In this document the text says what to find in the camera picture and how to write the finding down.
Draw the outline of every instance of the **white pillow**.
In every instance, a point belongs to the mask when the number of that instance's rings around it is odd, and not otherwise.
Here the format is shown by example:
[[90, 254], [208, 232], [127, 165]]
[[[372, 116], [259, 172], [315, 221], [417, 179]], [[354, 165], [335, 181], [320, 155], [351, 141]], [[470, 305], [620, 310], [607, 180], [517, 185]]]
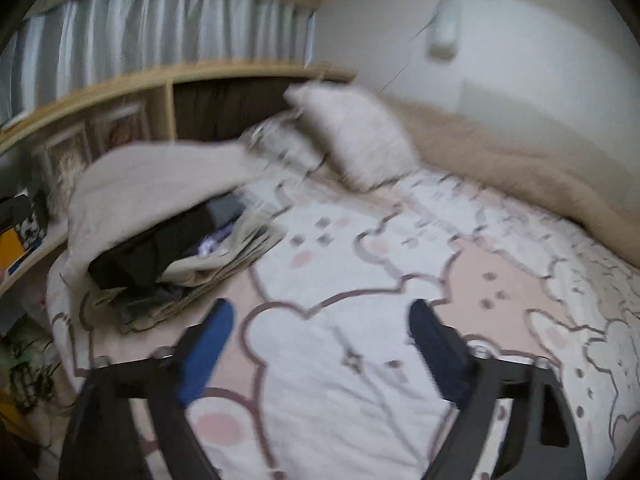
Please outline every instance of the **white pillow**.
[[365, 89], [315, 81], [289, 86], [284, 98], [302, 111], [351, 188], [368, 191], [420, 167], [400, 121]]

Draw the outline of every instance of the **beige blanket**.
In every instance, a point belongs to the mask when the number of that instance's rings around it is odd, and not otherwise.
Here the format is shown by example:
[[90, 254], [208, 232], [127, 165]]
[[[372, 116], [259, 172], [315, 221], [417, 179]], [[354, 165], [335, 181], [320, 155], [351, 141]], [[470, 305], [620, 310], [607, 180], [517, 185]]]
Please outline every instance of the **beige blanket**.
[[237, 142], [134, 144], [108, 153], [89, 167], [71, 198], [64, 282], [81, 286], [94, 258], [247, 183], [255, 176], [250, 167]]
[[640, 218], [612, 208], [593, 188], [549, 156], [505, 150], [463, 117], [424, 104], [385, 98], [422, 158], [497, 187], [583, 226], [603, 245], [640, 267]]

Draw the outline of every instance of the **wooden shelf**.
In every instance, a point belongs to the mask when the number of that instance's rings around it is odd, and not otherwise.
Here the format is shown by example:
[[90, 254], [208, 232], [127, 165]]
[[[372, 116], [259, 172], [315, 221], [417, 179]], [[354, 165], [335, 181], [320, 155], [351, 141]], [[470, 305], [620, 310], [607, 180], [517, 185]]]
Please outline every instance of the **wooden shelf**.
[[[131, 94], [146, 99], [147, 114], [154, 140], [177, 140], [174, 84], [209, 79], [290, 77], [325, 78], [351, 81], [356, 73], [334, 68], [330, 64], [304, 66], [295, 62], [200, 62], [163, 66], [122, 75], [103, 83], [68, 94], [38, 108], [7, 131], [0, 132], [0, 154], [46, 126], [73, 115], [82, 115], [95, 107]], [[0, 297], [40, 260], [66, 242], [66, 222], [49, 225], [42, 245], [18, 269], [0, 283]]]
[[173, 102], [169, 98], [173, 85], [205, 79], [228, 79], [240, 77], [306, 77], [326, 78], [332, 81], [351, 81], [356, 73], [340, 70], [328, 64], [304, 66], [291, 62], [201, 62], [164, 66], [122, 75], [97, 85], [68, 94], [57, 101], [38, 108], [25, 119], [0, 134], [0, 153], [5, 152], [20, 140], [43, 127], [80, 112], [91, 106], [135, 92], [158, 89], [164, 92], [167, 107], [167, 137], [175, 135], [175, 119], [172, 117]]
[[31, 267], [65, 243], [66, 234], [66, 222], [52, 222], [49, 224], [49, 227], [47, 228], [47, 235], [44, 237], [42, 245], [27, 256], [13, 274], [6, 276], [4, 281], [0, 283], [0, 298], [15, 284], [15, 282], [23, 277]]

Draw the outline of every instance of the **bedsheet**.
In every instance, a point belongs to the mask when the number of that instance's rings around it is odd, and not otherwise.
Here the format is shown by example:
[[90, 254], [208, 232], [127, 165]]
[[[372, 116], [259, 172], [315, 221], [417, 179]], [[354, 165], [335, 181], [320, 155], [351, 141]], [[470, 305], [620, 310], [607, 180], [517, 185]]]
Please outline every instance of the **bedsheet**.
[[[640, 426], [637, 269], [571, 222], [436, 168], [355, 197], [264, 164], [242, 193], [287, 235], [177, 317], [122, 335], [108, 309], [78, 297], [76, 319], [53, 291], [76, 389], [97, 356], [146, 358], [227, 297], [234, 332], [188, 409], [224, 480], [417, 480], [456, 417], [408, 336], [408, 307], [425, 298], [470, 346], [548, 358], [589, 480], [607, 475]], [[154, 476], [168, 478], [144, 402], [132, 405]], [[491, 475], [509, 412], [496, 402], [477, 480]]]

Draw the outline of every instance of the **framed picture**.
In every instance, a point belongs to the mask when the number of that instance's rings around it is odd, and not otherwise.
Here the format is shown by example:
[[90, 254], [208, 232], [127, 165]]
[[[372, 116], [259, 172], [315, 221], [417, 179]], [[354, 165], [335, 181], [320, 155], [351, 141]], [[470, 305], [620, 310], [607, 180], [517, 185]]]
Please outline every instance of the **framed picture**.
[[109, 110], [93, 121], [95, 140], [100, 154], [135, 140], [149, 140], [145, 102], [128, 103]]
[[84, 123], [49, 137], [34, 154], [42, 165], [49, 212], [64, 219], [76, 182], [92, 162]]

